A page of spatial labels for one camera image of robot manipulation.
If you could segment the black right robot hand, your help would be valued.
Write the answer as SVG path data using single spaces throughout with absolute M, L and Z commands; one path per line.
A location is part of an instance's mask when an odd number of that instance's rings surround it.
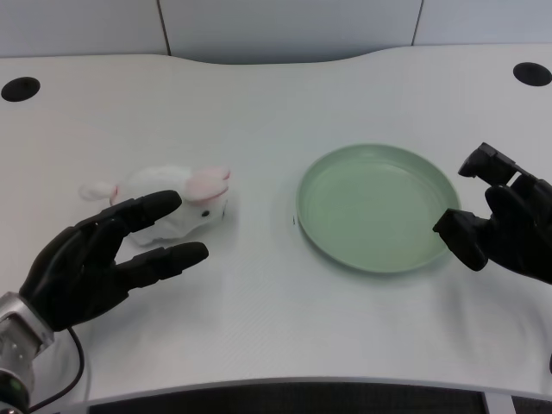
M 492 261 L 549 285 L 551 185 L 484 142 L 465 159 L 459 174 L 489 185 L 485 199 L 492 214 L 484 219 L 447 209 L 433 231 L 475 272 Z

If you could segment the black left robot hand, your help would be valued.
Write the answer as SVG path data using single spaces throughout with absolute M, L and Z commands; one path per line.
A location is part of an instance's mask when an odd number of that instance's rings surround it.
M 122 264 L 123 239 L 153 226 L 182 204 L 175 191 L 131 198 L 66 228 L 38 254 L 19 294 L 53 331 L 88 322 L 129 291 L 180 275 L 209 256 L 202 242 L 156 248 Z

